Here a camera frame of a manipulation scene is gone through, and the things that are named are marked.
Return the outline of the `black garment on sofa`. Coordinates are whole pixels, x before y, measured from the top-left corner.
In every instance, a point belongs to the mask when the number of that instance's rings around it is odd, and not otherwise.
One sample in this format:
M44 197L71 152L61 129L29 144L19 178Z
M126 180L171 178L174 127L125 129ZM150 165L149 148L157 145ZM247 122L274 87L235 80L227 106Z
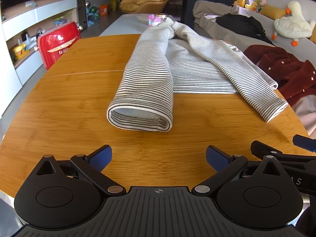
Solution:
M261 40L268 44L273 44L271 40L266 37L266 32L261 23L253 17L229 13L221 17L217 17L216 23L235 32L236 34Z

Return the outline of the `white goose plush toy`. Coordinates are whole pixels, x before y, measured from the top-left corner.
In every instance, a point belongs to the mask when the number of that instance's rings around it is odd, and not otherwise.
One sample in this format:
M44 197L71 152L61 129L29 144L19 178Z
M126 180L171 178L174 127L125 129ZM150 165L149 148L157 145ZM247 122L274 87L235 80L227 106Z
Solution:
M282 17L274 20L274 32L272 40L279 34L285 38L291 39L291 45L296 47L300 38L310 38L315 28L315 21L309 23L305 20L302 7L298 1L288 3L285 12L291 14L289 17Z

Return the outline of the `glass snack jar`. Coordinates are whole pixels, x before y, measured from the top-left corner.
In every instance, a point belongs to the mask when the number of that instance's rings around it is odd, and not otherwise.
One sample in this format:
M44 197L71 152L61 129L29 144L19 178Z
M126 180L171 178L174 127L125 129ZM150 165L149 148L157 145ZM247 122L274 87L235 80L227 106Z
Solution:
M157 26L162 22L165 22L166 18L168 18L168 14L150 14L148 16L148 26Z

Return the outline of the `yellow sofa cushion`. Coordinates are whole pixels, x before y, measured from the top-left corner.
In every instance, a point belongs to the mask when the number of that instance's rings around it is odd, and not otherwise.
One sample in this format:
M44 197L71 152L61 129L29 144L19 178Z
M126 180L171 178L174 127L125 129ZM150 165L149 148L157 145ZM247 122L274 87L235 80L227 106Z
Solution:
M287 15L284 9L274 7L270 4L265 5L260 11L260 14L268 18L271 18L272 20L280 19Z

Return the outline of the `small plush dolls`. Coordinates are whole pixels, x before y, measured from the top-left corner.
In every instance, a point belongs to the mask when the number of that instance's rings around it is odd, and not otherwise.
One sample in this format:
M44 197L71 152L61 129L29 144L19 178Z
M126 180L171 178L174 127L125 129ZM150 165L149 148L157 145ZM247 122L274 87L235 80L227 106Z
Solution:
M236 0L233 6L239 6L251 11L260 12L268 4L267 0L254 0L251 4L246 4L246 0Z

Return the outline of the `dark red fuzzy coat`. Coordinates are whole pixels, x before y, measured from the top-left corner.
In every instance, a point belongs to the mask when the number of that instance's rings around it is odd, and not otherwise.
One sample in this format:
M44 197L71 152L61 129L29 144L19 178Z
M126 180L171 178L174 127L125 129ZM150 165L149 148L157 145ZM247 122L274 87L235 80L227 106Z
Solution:
M278 90L294 106L301 98L315 94L315 68L301 62L280 47L251 45L244 54L278 83Z

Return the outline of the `grey striped knit sweater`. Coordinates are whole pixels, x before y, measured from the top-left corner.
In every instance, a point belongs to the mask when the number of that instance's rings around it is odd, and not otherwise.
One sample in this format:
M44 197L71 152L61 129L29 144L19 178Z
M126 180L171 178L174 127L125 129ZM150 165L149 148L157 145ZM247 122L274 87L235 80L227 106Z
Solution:
M278 85L235 45L199 35L167 18L140 36L108 106L108 121L121 129L167 132L175 93L238 93L264 121L287 106Z

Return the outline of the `grey sofa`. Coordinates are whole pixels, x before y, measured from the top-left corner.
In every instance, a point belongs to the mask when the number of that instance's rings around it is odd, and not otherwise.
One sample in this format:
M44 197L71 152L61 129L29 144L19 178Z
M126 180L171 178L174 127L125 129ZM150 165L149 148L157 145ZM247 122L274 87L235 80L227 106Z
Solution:
M271 39L273 22L239 6L199 0L192 10L194 30L235 45L276 83L311 138L315 138L315 45Z

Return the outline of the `red ride-on toy car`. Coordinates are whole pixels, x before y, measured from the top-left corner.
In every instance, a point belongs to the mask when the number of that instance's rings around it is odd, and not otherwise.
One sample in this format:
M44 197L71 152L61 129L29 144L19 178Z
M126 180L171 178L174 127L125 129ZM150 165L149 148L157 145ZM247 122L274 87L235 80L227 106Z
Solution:
M37 40L38 51L46 70L49 70L80 38L80 27L75 22L58 25L40 35Z

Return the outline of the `white tv shelf unit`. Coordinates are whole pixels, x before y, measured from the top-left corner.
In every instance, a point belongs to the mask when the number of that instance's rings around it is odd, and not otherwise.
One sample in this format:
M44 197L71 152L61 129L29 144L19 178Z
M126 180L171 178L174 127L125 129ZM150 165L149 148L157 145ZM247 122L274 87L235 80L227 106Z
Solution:
M36 36L66 14L78 22L77 0L30 0L1 12L1 114L43 65Z

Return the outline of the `beige blanket on sofa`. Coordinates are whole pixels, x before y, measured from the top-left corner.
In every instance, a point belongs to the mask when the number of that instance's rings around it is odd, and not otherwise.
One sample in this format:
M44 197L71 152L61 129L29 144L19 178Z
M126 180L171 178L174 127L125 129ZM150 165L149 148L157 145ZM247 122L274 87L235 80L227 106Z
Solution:
M194 23L205 30L216 23L217 17L225 14L238 14L239 6L228 6L222 3L209 2L204 0L196 1L193 7Z

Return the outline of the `white marble coffee table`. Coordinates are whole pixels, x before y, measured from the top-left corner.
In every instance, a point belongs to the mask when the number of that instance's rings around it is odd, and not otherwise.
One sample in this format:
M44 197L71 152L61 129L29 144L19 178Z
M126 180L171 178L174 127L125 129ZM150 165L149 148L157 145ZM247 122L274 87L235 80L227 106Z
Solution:
M124 14L107 27L100 36L141 34L148 26L148 16L153 13Z

